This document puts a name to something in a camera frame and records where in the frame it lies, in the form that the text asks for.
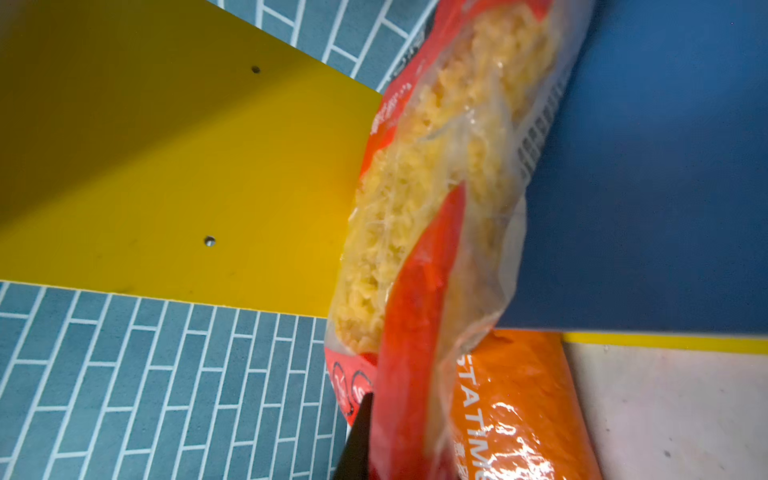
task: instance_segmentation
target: blue tiled floor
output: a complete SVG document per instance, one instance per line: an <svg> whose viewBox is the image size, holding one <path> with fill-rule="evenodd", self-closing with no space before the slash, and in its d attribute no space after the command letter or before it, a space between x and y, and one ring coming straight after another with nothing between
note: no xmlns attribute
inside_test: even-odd
<svg viewBox="0 0 768 480"><path fill-rule="evenodd" d="M3 478L328 478L324 319L0 283Z"/></svg>

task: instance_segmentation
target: plastic bag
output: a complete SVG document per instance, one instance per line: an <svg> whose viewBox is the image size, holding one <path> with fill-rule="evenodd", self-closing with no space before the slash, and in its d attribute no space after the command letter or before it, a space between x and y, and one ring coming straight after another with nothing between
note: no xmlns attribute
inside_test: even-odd
<svg viewBox="0 0 768 480"><path fill-rule="evenodd" d="M387 88L326 331L348 421L375 392L372 478L455 478L454 361L515 292L525 187L590 14L591 0L443 0Z"/></svg>
<svg viewBox="0 0 768 480"><path fill-rule="evenodd" d="M600 480L558 334L493 330L457 371L459 478Z"/></svg>

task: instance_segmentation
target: blue board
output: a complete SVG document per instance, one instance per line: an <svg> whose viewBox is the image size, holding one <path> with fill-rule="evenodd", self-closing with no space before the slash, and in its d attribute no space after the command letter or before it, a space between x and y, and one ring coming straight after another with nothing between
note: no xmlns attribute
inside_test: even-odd
<svg viewBox="0 0 768 480"><path fill-rule="evenodd" d="M768 2L598 2L501 326L768 332Z"/></svg>

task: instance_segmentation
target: blue panel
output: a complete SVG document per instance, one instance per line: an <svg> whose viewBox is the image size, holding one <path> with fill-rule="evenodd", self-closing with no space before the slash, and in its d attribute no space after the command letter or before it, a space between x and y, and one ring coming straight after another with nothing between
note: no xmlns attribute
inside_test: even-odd
<svg viewBox="0 0 768 480"><path fill-rule="evenodd" d="M17 365L13 367L8 385L0 397L2 428L0 429L0 457L13 453L16 439L22 432L24 420L35 397L35 391L43 375L43 366Z"/></svg>
<svg viewBox="0 0 768 480"><path fill-rule="evenodd" d="M235 333L244 335L253 335L253 328L256 326L256 315L258 312L253 310L241 310L237 316L237 327Z"/></svg>
<svg viewBox="0 0 768 480"><path fill-rule="evenodd" d="M11 478L42 478L63 418L64 412L35 413Z"/></svg>
<svg viewBox="0 0 768 480"><path fill-rule="evenodd" d="M202 335L190 334L184 339L184 347L181 350L179 366L176 370L174 386L168 398L168 405L189 405L204 345L205 337Z"/></svg>
<svg viewBox="0 0 768 480"><path fill-rule="evenodd" d="M144 393L141 394L141 402L139 402L136 411L131 436L128 437L127 448L129 450L149 449L152 446L169 381L170 372L164 370L147 372Z"/></svg>
<svg viewBox="0 0 768 480"><path fill-rule="evenodd" d="M270 365L270 377L266 381L265 403L282 403L283 387L288 373L290 362L290 342L275 342L272 364Z"/></svg>
<svg viewBox="0 0 768 480"><path fill-rule="evenodd" d="M56 343L61 325L67 317L72 301L72 290L49 288L38 309L32 327L29 329L24 346L18 354L20 359L47 360Z"/></svg>
<svg viewBox="0 0 768 480"><path fill-rule="evenodd" d="M312 464L312 448L315 446L315 428L317 426L317 407L307 406L301 414L299 439L296 446L296 464L293 471L308 472Z"/></svg>
<svg viewBox="0 0 768 480"><path fill-rule="evenodd" d="M134 330L131 333L120 370L118 370L118 378L114 382L109 406L134 405L153 338L154 332Z"/></svg>
<svg viewBox="0 0 768 480"><path fill-rule="evenodd" d="M163 318L163 328L160 329L160 336L157 338L157 346L152 356L152 365L174 364L189 311L190 306L186 303L168 303Z"/></svg>
<svg viewBox="0 0 768 480"><path fill-rule="evenodd" d="M259 315L259 326L256 330L256 343L253 344L253 357L250 360L250 368L265 369L270 361L270 349L275 333L277 315L264 313Z"/></svg>
<svg viewBox="0 0 768 480"><path fill-rule="evenodd" d="M197 396L187 430L185 445L203 445L208 440L208 427L214 415L214 403L219 391L218 372L203 372L200 374L200 385L197 386Z"/></svg>
<svg viewBox="0 0 768 480"><path fill-rule="evenodd" d="M293 343L293 358L290 362L291 369L304 370L306 368L306 361L310 354L311 346L312 319L308 316L301 316L296 325L296 341Z"/></svg>
<svg viewBox="0 0 768 480"><path fill-rule="evenodd" d="M203 478L223 478L227 466L227 453L232 442L232 429L235 426L235 415L232 409L219 410L216 414L214 434L210 439L210 448L205 462Z"/></svg>
<svg viewBox="0 0 768 480"><path fill-rule="evenodd" d="M250 474L251 478L270 476L272 452L275 446L277 422L279 418L279 408L267 408L261 413L261 424L259 425L256 453L253 456L253 471Z"/></svg>
<svg viewBox="0 0 768 480"><path fill-rule="evenodd" d="M155 447L154 458L149 470L150 480L167 480L171 477L186 417L186 412L170 411L165 413L160 438L157 440L157 447ZM178 478L193 477L179 475Z"/></svg>
<svg viewBox="0 0 768 480"><path fill-rule="evenodd" d="M264 389L265 373L249 373L240 407L240 421L237 423L235 440L242 442L253 440L261 406L261 394Z"/></svg>
<svg viewBox="0 0 768 480"><path fill-rule="evenodd" d="M240 391L245 378L245 369L250 352L250 339L232 339L230 360L224 374L224 387L221 389L221 405L233 405L240 401Z"/></svg>
<svg viewBox="0 0 768 480"><path fill-rule="evenodd" d="M103 293L80 292L80 298L74 307L72 318L98 320L105 301L107 301L107 296Z"/></svg>
<svg viewBox="0 0 768 480"><path fill-rule="evenodd" d="M304 374L291 373L288 375L286 399L283 403L283 421L280 423L280 438L296 436L301 410L301 392L304 389Z"/></svg>
<svg viewBox="0 0 768 480"><path fill-rule="evenodd" d="M204 366L224 366L234 321L235 310L231 308L217 309L214 327L210 332L210 340L208 340Z"/></svg>
<svg viewBox="0 0 768 480"><path fill-rule="evenodd" d="M0 303L0 312L28 314L32 310L32 305L35 304L39 291L40 287L37 285L10 283L5 291L5 298Z"/></svg>
<svg viewBox="0 0 768 480"><path fill-rule="evenodd" d="M136 302L132 296L112 296L91 360L114 362L118 359Z"/></svg>
<svg viewBox="0 0 768 480"><path fill-rule="evenodd" d="M601 3L503 326L768 332L766 18L763 0Z"/></svg>
<svg viewBox="0 0 768 480"><path fill-rule="evenodd" d="M160 314L163 311L162 300L154 300L151 298L141 299L141 305L139 311L136 313L136 325L157 326L160 322Z"/></svg>
<svg viewBox="0 0 768 480"><path fill-rule="evenodd" d="M138 480L143 478L148 460L149 454L147 453L126 455L123 457L123 464L120 465L118 480Z"/></svg>
<svg viewBox="0 0 768 480"><path fill-rule="evenodd" d="M379 16L383 3L383 0L350 2L346 6L344 19L336 35L336 46L358 56L376 22L376 17Z"/></svg>
<svg viewBox="0 0 768 480"><path fill-rule="evenodd" d="M95 330L93 325L69 324L40 397L40 405L64 406L69 403Z"/></svg>
<svg viewBox="0 0 768 480"><path fill-rule="evenodd" d="M85 473L85 480L112 478L130 416L128 412L112 412L104 415L104 421L96 438L94 453L88 463L88 471Z"/></svg>
<svg viewBox="0 0 768 480"><path fill-rule="evenodd" d="M59 451L84 452L88 449L111 377L111 367L91 366L85 371Z"/></svg>

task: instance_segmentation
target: orange pasta bag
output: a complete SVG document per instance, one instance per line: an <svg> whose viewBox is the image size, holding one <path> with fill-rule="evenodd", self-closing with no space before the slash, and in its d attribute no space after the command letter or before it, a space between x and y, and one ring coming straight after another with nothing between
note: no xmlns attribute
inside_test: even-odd
<svg viewBox="0 0 768 480"><path fill-rule="evenodd" d="M462 480L600 480L558 334L494 330L457 370Z"/></svg>

